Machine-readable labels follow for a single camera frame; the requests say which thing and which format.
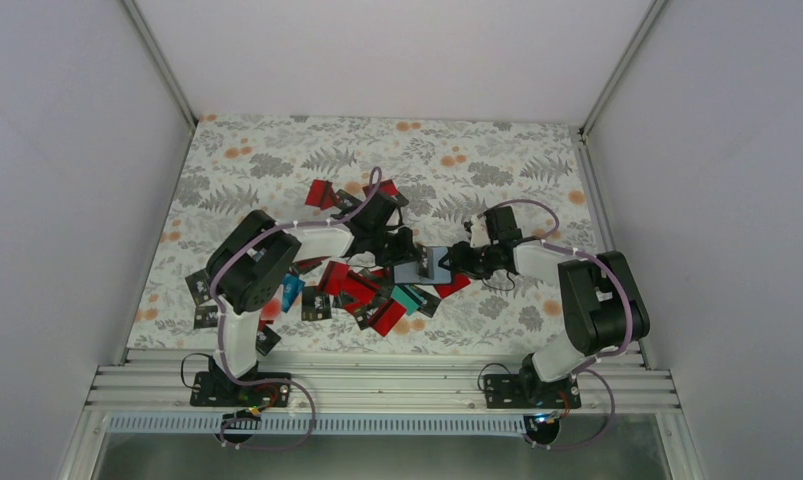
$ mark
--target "cable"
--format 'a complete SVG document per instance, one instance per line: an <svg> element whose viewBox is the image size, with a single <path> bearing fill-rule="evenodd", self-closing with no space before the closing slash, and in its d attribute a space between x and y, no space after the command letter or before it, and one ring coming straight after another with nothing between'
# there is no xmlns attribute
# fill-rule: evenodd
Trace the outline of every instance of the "cable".
<svg viewBox="0 0 803 480"><path fill-rule="evenodd" d="M572 411L572 407L569 405L569 397L562 390L557 390L557 395L560 395L560 398L563 399L563 416L560 418L566 418L569 416L569 412Z"/></svg>
<svg viewBox="0 0 803 480"><path fill-rule="evenodd" d="M183 360L180 361L180 381L183 382L184 387L188 388L189 390L192 390L193 392L198 392L199 390L197 388L195 388L194 386L189 386L186 383L186 377L183 375L183 366L186 365L186 359L191 357L192 355L200 355L202 357L207 357L207 359L209 360L212 360L213 356L207 355L206 353L194 352L190 353L189 355L186 355L185 357L183 357Z"/></svg>
<svg viewBox="0 0 803 480"><path fill-rule="evenodd" d="M540 201L537 201L537 200L531 200L530 198L515 198L513 200L505 200L505 201L499 203L498 205L489 208L489 210L492 210L493 208L503 207L505 205L511 205L511 204L514 204L514 203L529 203L531 205L536 205L537 207L540 207L543 210L545 210L546 212L548 212L548 214L551 215L551 218L554 219L554 226L551 227L551 230L549 230L549 231L543 233L542 235L540 235L539 237L537 237L540 240L548 238L552 233L556 232L557 229L560 228L560 217L558 217L557 214L554 213L554 210L551 207L549 207L548 205L546 205L546 204L544 204L544 203L542 203Z"/></svg>
<svg viewBox="0 0 803 480"><path fill-rule="evenodd" d="M277 389L277 387L274 386L274 385L260 385L260 386L258 386L256 388L254 388L254 392L255 393L259 393L259 392L264 391L264 390L271 391L271 395L269 395L268 403L263 408L261 408L260 411L263 411L263 410L265 410L267 408L273 407L274 404L277 403L278 393L280 392Z"/></svg>
<svg viewBox="0 0 803 480"><path fill-rule="evenodd" d="M321 227L321 226L327 225L328 227L330 227L330 226L340 225L340 224L343 224L343 223L346 223L346 222L350 221L352 218L357 216L363 210L363 208L365 208L366 205L371 201L371 199L374 198L374 196L377 194L378 189L377 188L371 188L371 187L374 186L374 185L379 184L381 182L382 177L383 177L383 173L382 173L380 167L374 167L372 169L372 171L371 171L371 174L369 175L369 192L368 192L368 195L366 195L366 199L363 201L363 203L358 205L357 208L352 210L350 213L348 213L344 217L342 217L342 218L340 218L338 220L327 219L326 221L298 222L297 226L298 227ZM219 353L220 358L221 358L221 365L220 366L221 366L221 369L224 371L225 375L227 375L227 378L231 382L233 382L234 384L239 385L239 386L243 386L243 387L253 387L255 385L265 385L265 384L270 384L270 383L274 383L274 384L283 383L283 384L286 384L286 385L290 385L292 387L297 388L301 392L303 392L304 396L307 397L307 401L310 404L310 422L308 424L307 431L296 442L292 443L291 445L285 445L285 446L282 446L282 447L252 447L252 446L241 447L241 448L244 448L246 450L264 451L264 452L282 452L282 451L287 451L287 450L291 450L291 449L300 447L301 445L304 444L304 442L306 442L310 438L310 436L313 434L313 430L315 430L315 426L316 426L316 404L313 401L313 397L310 395L310 392L308 392L307 389L304 388L300 383L298 383L298 382L296 382L294 380L288 380L288 379L282 379L282 378L271 378L271 379L254 380L254 381L240 380L240 379L236 378L236 376L233 375L233 372L230 370L230 366L227 364L227 353L224 350L224 326L225 326L225 323L227 322L227 315L225 313L227 311L227 308L225 307L224 301L222 301L220 295L218 295L218 285L221 282L222 277L224 277L224 275L227 273L227 271L230 270L233 267L233 265L240 258L242 258L243 255L245 255L248 252L248 250L254 248L256 245L258 245L260 242L262 242L263 240L268 238L270 235L273 235L273 234L275 234L275 233L277 233L277 232L279 232L281 230L284 230L284 229L287 229L287 228L293 228L293 227L296 227L295 223L278 224L278 225L275 225L274 227L272 227L272 228L260 233L259 235L257 235L253 239L251 239L251 241L246 243L242 248L240 248L235 254L233 254L233 256L230 257L230 259L228 259L227 262L225 262L224 265L219 269L219 271L215 274L215 276L213 277L212 281L210 282L210 292L212 294L213 300L215 301L215 304L216 304L216 306L218 308L218 312L219 312L217 340L218 340L218 353ZM232 423L235 423L235 421L238 421L238 420L229 420L228 422L225 422L224 424L222 424L222 435L221 435L222 445L228 445L228 444L231 445L231 446L236 446L237 445L237 444L234 444L232 442L228 442L227 440L225 440L224 439L224 434L223 434L223 432L227 428L227 426L229 426Z"/></svg>
<svg viewBox="0 0 803 480"><path fill-rule="evenodd" d="M613 398L613 389L610 388L610 384L607 383L607 380L604 379L601 375L598 374L595 370L585 369L584 372L595 375L596 378L601 380L601 383L604 384L604 388L607 389L607 395L610 397L610 415L604 420L604 425L601 426L601 429L598 432L583 442L575 443L572 445L545 445L543 448L546 450L553 450L553 451L566 451L566 450L573 450L575 448L586 447L587 445L591 444L592 442L598 440L605 433L607 430L610 429L610 425L613 423L613 418L616 416L616 400ZM531 438L527 434L522 435L526 442L530 443L533 448L536 448L536 442L531 440Z"/></svg>
<svg viewBox="0 0 803 480"><path fill-rule="evenodd" d="M510 372L510 369L509 369L509 368L507 368L507 367L506 367L506 366L505 366L503 363L487 363L486 365L484 365L484 366L483 366L483 368L481 368L481 371L480 371L480 373L478 373L478 390L480 390L480 391L482 391L482 392L484 391L484 390L483 390L483 387L481 387L481 386L480 386L480 379L481 379L481 377L483 377L483 372L484 372L484 370L486 370L486 369L487 369L487 368L489 368L489 367L493 367L493 366L495 366L495 367L501 367L501 368L503 368L503 369L504 369L504 371L505 371L505 372L507 372L507 375L513 375L513 374Z"/></svg>
<svg viewBox="0 0 803 480"><path fill-rule="evenodd" d="M486 280L484 279L481 279L481 283L483 284L484 287L489 288L490 290L495 290L497 292L512 292L513 290L516 289L516 281L513 280L513 277L510 276L510 272L507 272L507 280L510 280L510 283L513 284L510 288L493 287L492 285L486 283Z"/></svg>

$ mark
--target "black mounting bracket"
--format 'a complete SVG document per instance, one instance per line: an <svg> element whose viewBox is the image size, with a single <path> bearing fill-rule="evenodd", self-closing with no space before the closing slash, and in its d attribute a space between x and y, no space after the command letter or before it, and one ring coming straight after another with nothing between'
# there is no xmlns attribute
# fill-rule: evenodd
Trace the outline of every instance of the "black mounting bracket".
<svg viewBox="0 0 803 480"><path fill-rule="evenodd" d="M535 399L528 398L519 375L489 374L483 376L486 408L505 410L580 408L581 392L577 378L568 376L562 380L546 384L544 392Z"/></svg>
<svg viewBox="0 0 803 480"><path fill-rule="evenodd" d="M240 378L240 380L266 380L266 379L286 379L292 375L282 372L254 372ZM272 385L277 388L277 400L271 407L284 408L289 405L289 385L287 383L272 382L257 387L242 387L238 389L225 388L225 386L215 378L210 372L198 372L195 374L194 390L189 398L189 404L193 407L253 407L265 405L271 400L271 392L265 385Z"/></svg>

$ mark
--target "table surface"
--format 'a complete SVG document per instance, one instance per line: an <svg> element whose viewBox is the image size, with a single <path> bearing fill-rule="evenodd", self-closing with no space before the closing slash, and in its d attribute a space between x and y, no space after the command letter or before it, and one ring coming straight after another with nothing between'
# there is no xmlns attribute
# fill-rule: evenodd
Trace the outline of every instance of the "table surface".
<svg viewBox="0 0 803 480"><path fill-rule="evenodd" d="M148 277L129 347L212 349L214 329L193 329L184 278L252 210L279 221L321 219L304 205L310 183L363 197L374 166L409 200L405 223L427 245L465 239L462 222L512 198L550 205L561 219L550 239L595 250L575 151L565 125L356 117L209 115L201 118ZM550 228L537 207L515 206L525 234ZM359 256L352 264L372 265ZM314 284L323 269L305 275ZM277 350L422 354L520 354L563 332L560 291L514 277L509 292L481 282L442 301L436 315L405 316L385 338L353 317L302 322L300 305L279 317ZM497 275L490 284L509 288Z"/></svg>

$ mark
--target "red card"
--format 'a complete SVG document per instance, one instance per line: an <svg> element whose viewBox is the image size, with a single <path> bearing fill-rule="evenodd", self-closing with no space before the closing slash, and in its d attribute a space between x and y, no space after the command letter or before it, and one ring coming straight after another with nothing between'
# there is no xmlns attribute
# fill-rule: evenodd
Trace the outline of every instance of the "red card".
<svg viewBox="0 0 803 480"><path fill-rule="evenodd" d="M439 294L439 298L445 298L457 290L462 290L468 287L471 285L471 283L472 281L469 280L469 277L458 273L454 275L453 282L449 283L448 285L434 285L433 289Z"/></svg>
<svg viewBox="0 0 803 480"><path fill-rule="evenodd" d="M387 195L390 195L390 196L393 196L393 197L395 195L398 195L398 188L395 186L395 182L393 182L392 180L384 180L384 181L378 183L377 184L377 188L378 188L378 190L380 190L381 192L383 192L383 193L385 193ZM367 187L364 190L365 190L365 193L368 194L370 189Z"/></svg>
<svg viewBox="0 0 803 480"><path fill-rule="evenodd" d="M371 274L377 278L386 278L389 276L389 269L386 267L378 268L377 270L372 270Z"/></svg>
<svg viewBox="0 0 803 480"><path fill-rule="evenodd" d="M328 258L330 257L308 258L307 260L295 262L289 267L289 273L297 277L299 275L312 272L313 270L319 268L321 263Z"/></svg>
<svg viewBox="0 0 803 480"><path fill-rule="evenodd" d="M364 305L366 305L365 302L354 302L354 303L349 303L348 305L345 305L342 308L344 308L345 311L350 313L351 315L354 315L354 311Z"/></svg>
<svg viewBox="0 0 803 480"><path fill-rule="evenodd" d="M336 205L336 194L333 193L333 183L327 180L313 180L305 205L319 207L322 210Z"/></svg>
<svg viewBox="0 0 803 480"><path fill-rule="evenodd" d="M348 276L348 265L339 262L329 262L319 281L318 289L328 295L339 295L342 283Z"/></svg>
<svg viewBox="0 0 803 480"><path fill-rule="evenodd" d="M371 302L374 296L377 295L379 287L364 277L349 271L342 282L341 290L357 299L358 303L365 304Z"/></svg>
<svg viewBox="0 0 803 480"><path fill-rule="evenodd" d="M380 309L372 315L372 318L369 319L369 323L372 325L372 328L375 332L377 332L381 337L385 337L392 327L398 323L398 320L401 320L401 317L407 313L407 309L404 305L396 302L395 300L390 300L383 304Z"/></svg>

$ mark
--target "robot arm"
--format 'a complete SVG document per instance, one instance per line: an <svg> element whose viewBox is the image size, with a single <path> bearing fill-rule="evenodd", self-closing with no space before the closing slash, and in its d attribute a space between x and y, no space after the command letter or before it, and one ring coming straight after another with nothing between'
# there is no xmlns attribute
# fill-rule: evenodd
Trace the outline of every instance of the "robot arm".
<svg viewBox="0 0 803 480"><path fill-rule="evenodd" d="M362 251L380 254L378 263L383 265L416 258L417 249L412 245L411 235L403 231L405 227L386 234L383 225L391 215L378 217L377 221L352 221L344 226L296 225L283 229L249 250L226 272L218 293L227 308L222 332L227 366L236 377L256 365L256 312L274 296L292 263L309 258L346 257ZM476 245L460 242L450 247L447 258L453 271L480 279L505 269L560 286L566 335L529 354L519 374L528 401L535 404L534 398L544 395L550 384L568 377L587 358L622 344L626 333L622 300L597 265L564 255L562 247L556 247L558 253L555 253L554 247L547 248L538 239L522 238L510 207L490 209L482 218L489 242L482 242L479 233L475 239L473 232ZM210 277L251 239L274 225L274 220L264 212L252 212L210 258L207 264ZM597 258L624 288L633 318L631 340L644 337L648 334L649 319L627 261L619 252L607 252ZM220 356L214 357L222 367Z"/></svg>

